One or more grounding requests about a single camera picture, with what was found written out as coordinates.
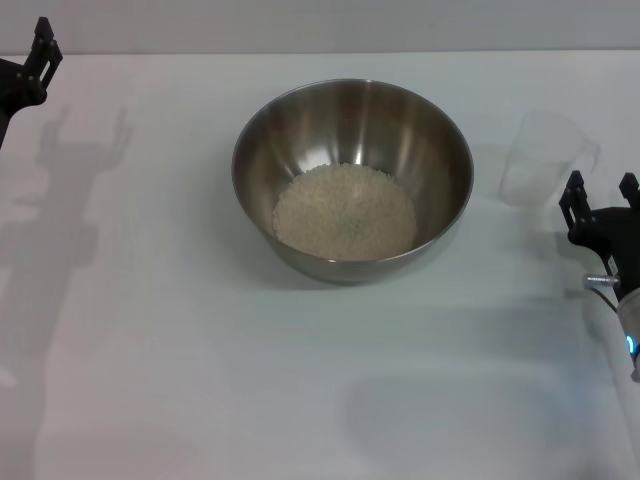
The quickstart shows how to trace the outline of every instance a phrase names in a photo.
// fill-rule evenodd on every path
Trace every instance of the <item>measuring cup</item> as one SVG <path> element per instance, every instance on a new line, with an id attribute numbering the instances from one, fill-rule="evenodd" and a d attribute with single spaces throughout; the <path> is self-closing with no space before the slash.
<path id="1" fill-rule="evenodd" d="M 591 173 L 599 154 L 600 146 L 568 118 L 543 110 L 527 112 L 507 156 L 500 197 L 510 205 L 541 207 L 563 186 L 570 170 Z"/>

